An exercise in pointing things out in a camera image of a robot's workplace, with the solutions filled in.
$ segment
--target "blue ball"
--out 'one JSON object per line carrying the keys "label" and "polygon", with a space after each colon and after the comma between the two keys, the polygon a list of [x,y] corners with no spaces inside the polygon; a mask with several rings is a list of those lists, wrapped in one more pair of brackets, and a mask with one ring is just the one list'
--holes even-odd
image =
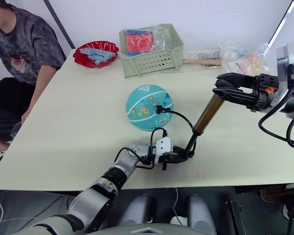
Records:
{"label": "blue ball", "polygon": [[128,97],[125,111],[128,120],[143,131],[153,131],[156,127],[166,126],[172,114],[156,114],[157,106],[173,110],[171,96],[156,85],[143,85],[136,88]]}

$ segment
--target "red bowl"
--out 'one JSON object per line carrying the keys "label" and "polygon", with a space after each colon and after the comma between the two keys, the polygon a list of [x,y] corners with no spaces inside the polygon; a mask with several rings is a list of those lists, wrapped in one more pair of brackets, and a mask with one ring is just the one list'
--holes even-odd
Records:
{"label": "red bowl", "polygon": [[[95,49],[100,50],[107,50],[110,52],[116,53],[116,56],[111,57],[111,59],[108,62],[101,62],[99,65],[96,65],[93,60],[90,60],[87,55],[80,53],[79,49],[85,48],[85,47],[92,47]],[[110,65],[116,58],[117,58],[117,52],[119,49],[114,43],[108,42],[108,41],[96,41],[91,42],[82,45],[78,49],[76,49],[76,52],[74,53],[73,57],[75,58],[75,63],[78,63],[80,65],[83,65],[88,68],[102,68],[104,66]]]}

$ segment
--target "gray t-shirt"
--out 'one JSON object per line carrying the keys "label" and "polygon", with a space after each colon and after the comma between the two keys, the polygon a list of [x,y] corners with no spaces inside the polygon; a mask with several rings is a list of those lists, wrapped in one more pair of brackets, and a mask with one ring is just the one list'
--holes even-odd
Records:
{"label": "gray t-shirt", "polygon": [[41,65],[60,68],[65,55],[45,20],[15,6],[11,9],[16,25],[7,34],[0,29],[0,58],[18,81],[35,84]]}

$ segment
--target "person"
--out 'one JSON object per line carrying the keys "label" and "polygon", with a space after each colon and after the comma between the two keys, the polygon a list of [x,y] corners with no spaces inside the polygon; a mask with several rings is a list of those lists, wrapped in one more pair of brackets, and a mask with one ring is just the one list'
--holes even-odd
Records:
{"label": "person", "polygon": [[[0,59],[13,75],[0,81],[0,110],[23,123],[65,55],[45,20],[0,0]],[[0,152],[8,147],[0,139]]]}

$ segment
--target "person's leg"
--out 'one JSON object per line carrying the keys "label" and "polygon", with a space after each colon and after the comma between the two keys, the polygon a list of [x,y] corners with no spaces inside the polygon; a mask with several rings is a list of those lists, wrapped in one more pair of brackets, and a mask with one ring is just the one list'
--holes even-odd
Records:
{"label": "person's leg", "polygon": [[[19,117],[23,114],[23,108],[28,106],[32,98],[35,86],[18,82],[15,78],[4,78],[0,81],[0,110],[7,110]],[[0,139],[0,151],[8,148]]]}

